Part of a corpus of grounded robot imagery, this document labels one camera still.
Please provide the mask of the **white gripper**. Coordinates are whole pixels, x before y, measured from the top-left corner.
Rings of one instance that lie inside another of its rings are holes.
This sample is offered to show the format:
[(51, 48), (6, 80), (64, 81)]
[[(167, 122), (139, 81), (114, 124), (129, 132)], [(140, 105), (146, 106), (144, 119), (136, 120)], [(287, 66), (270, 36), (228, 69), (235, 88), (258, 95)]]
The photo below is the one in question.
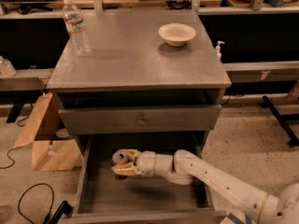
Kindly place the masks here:
[(153, 151), (140, 152), (137, 149), (122, 149), (121, 163), (135, 161), (135, 166), (113, 166), (112, 171), (115, 175), (142, 175), (154, 176), (156, 153)]

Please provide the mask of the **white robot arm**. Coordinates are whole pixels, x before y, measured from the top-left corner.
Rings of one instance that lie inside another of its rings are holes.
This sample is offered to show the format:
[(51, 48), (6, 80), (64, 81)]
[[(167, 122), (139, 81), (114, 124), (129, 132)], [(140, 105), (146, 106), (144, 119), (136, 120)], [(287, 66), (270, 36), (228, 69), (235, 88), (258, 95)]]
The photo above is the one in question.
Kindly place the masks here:
[(275, 197), (184, 149), (173, 155), (120, 149), (113, 154), (111, 162), (115, 175), (161, 176), (178, 185), (189, 185), (197, 178), (256, 224), (299, 224), (298, 183), (288, 186)]

